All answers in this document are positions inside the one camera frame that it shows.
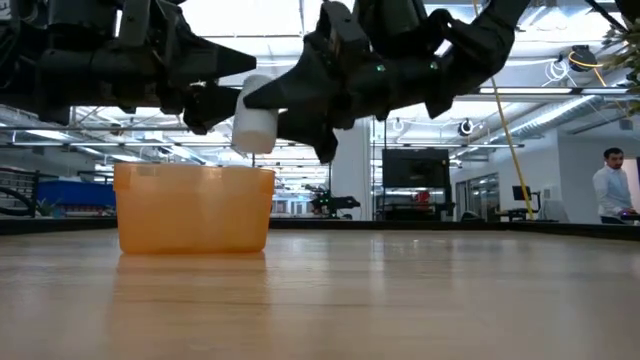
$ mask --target white cylinder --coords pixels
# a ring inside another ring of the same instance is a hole
[[[278,109],[257,110],[244,106],[244,97],[272,79],[265,75],[251,75],[244,80],[236,103],[231,144],[237,151],[270,154],[278,136]]]

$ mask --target white shirt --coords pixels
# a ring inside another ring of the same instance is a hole
[[[600,216],[619,217],[620,211],[633,208],[624,170],[603,167],[593,175],[593,187],[596,190]]]

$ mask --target orange container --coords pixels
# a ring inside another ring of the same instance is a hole
[[[120,249],[126,254],[259,252],[275,174],[244,167],[115,166]]]

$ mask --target yellow pole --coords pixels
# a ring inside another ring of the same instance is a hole
[[[473,9],[475,10],[476,16],[480,15],[480,10],[478,8],[478,0],[473,1]],[[518,179],[520,180],[520,187],[522,187],[522,192],[524,193],[524,201],[527,205],[527,212],[529,213],[529,219],[534,220],[533,217],[533,208],[531,207],[531,199],[529,199],[529,194],[527,193],[527,184],[524,181],[524,176],[522,175],[522,171],[520,169],[520,162],[518,161],[518,156],[516,155],[516,149],[513,146],[513,139],[511,138],[511,132],[509,131],[509,124],[507,123],[507,118],[504,115],[504,110],[502,109],[502,101],[500,100],[500,94],[498,94],[498,85],[496,85],[496,79],[491,77],[491,84],[493,86],[493,92],[496,95],[496,104],[498,105],[498,113],[500,114],[500,121],[502,122],[502,129],[504,129],[504,134],[507,137],[507,143],[509,144],[509,150],[511,150],[511,158],[513,159],[513,164],[516,167],[516,172],[518,173]]]

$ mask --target red object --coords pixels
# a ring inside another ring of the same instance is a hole
[[[431,194],[429,194],[428,191],[421,191],[418,193],[418,195],[416,195],[416,202],[428,203],[430,197],[431,197]]]

